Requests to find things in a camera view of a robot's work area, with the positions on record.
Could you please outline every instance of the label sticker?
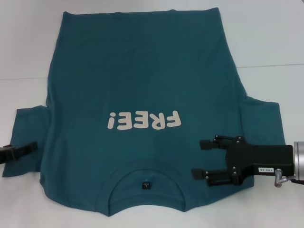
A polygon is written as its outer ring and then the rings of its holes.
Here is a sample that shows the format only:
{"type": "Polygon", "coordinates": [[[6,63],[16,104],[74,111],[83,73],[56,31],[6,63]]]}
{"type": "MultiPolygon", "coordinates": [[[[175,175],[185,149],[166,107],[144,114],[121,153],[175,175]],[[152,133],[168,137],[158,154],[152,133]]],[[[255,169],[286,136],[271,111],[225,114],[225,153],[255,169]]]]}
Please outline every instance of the label sticker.
{"type": "Polygon", "coordinates": [[[258,168],[259,172],[275,172],[274,168],[258,168]]]}

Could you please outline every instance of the white table surface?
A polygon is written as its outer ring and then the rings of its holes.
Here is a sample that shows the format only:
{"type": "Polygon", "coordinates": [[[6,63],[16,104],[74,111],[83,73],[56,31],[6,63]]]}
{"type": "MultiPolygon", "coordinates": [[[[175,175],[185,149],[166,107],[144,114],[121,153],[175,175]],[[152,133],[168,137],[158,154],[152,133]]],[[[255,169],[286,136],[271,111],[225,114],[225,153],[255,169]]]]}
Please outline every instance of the white table surface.
{"type": "MultiPolygon", "coordinates": [[[[220,9],[248,95],[278,102],[286,143],[304,141],[301,0],[0,0],[0,145],[10,142],[17,108],[45,104],[48,68],[64,11],[213,7],[220,9]]],[[[277,189],[273,177],[256,177],[255,187],[186,213],[138,206],[112,217],[49,200],[38,173],[0,178],[0,228],[293,228],[303,224],[304,186],[285,183],[277,189]]]]}

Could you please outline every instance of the teal t-shirt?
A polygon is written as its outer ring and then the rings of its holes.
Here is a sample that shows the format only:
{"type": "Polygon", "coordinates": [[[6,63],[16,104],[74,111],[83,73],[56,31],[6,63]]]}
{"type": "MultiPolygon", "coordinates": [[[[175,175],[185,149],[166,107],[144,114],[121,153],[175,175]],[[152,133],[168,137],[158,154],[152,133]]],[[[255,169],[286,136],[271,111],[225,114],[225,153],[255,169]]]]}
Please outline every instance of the teal t-shirt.
{"type": "Polygon", "coordinates": [[[108,216],[142,204],[187,211],[253,186],[193,179],[192,168],[226,169],[225,151],[200,149],[216,134],[285,143],[278,104],[247,97],[217,8],[65,12],[47,106],[18,110],[13,129],[11,144],[38,151],[3,176],[39,171],[50,199],[108,216]]]}

